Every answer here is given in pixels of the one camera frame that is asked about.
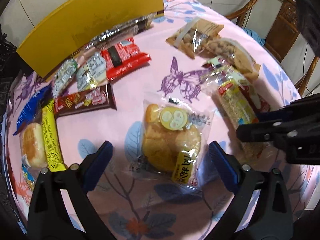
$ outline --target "blue snack package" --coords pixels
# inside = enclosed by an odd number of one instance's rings
[[[17,120],[17,130],[13,135],[17,135],[22,130],[22,125],[25,126],[32,122],[39,110],[40,102],[42,101],[42,99],[44,99],[44,96],[50,89],[51,85],[48,85],[33,94],[29,102],[26,103],[19,115],[19,118]]]

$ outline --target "blue cloth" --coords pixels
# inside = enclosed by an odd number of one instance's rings
[[[243,29],[249,36],[251,36],[257,43],[264,46],[266,39],[262,39],[255,31],[250,29]]]

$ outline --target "yellow folder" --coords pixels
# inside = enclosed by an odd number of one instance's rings
[[[143,15],[163,15],[163,0],[69,0],[25,38],[17,53],[41,77],[112,26]]]

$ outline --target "pink tablecloth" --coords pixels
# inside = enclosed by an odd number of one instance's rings
[[[203,188],[202,195],[185,194],[168,180],[138,180],[128,170],[129,163],[139,154],[140,125],[143,117],[143,94],[151,91],[167,94],[189,103],[198,110],[216,109],[213,101],[204,93],[186,93],[180,90],[183,78],[177,79],[177,87],[161,90],[162,80],[171,73],[171,62],[176,57],[181,74],[201,70],[204,59],[189,59],[169,46],[165,40],[193,17],[199,16],[224,24],[222,37],[237,40],[261,64],[260,77],[255,82],[257,91],[273,109],[299,98],[294,85],[276,61],[251,37],[231,21],[196,0],[164,0],[165,16],[154,21],[154,28],[135,37],[142,51],[150,53],[149,66],[125,76],[113,85],[117,111],[113,109],[71,115],[57,119],[60,146],[66,165],[81,163],[83,158],[95,152],[108,140],[115,147],[114,157],[93,192],[88,194],[93,206],[105,224],[118,239],[203,239],[216,225],[233,195],[219,178]],[[21,213],[27,217],[31,192],[21,174],[19,137],[12,136],[17,118],[31,95],[43,87],[37,75],[23,77],[14,90],[8,108],[7,154],[11,164],[11,183]],[[227,153],[239,153],[235,132],[228,127],[227,118],[215,112],[208,142],[216,140]],[[208,168],[203,162],[201,169]],[[307,205],[319,181],[319,168],[313,165],[289,165],[284,153],[267,148],[254,166],[261,171],[278,167],[289,190],[294,218],[297,219]],[[240,228],[247,225],[258,198],[255,192]],[[75,224],[77,217],[66,194],[69,214]]]

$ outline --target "brown chocolate bar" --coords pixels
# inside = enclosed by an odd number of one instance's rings
[[[77,92],[54,100],[55,117],[105,108],[116,109],[111,84],[96,87],[93,90]]]

